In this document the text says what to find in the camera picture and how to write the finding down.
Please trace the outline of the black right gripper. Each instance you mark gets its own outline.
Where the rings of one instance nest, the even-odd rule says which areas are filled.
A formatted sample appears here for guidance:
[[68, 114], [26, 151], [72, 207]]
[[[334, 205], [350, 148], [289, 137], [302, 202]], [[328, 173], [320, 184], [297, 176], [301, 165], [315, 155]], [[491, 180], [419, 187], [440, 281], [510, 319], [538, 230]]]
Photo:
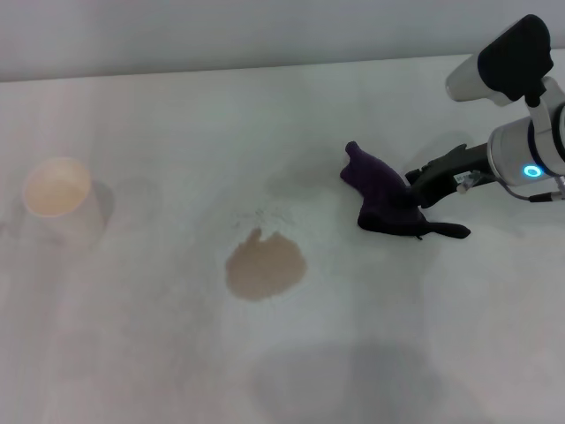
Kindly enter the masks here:
[[457, 146], [426, 166], [407, 172], [405, 178], [410, 184], [423, 184], [412, 185], [411, 194], [421, 208], [430, 208], [456, 191], [456, 175], [473, 171], [493, 174], [486, 143], [473, 148]]

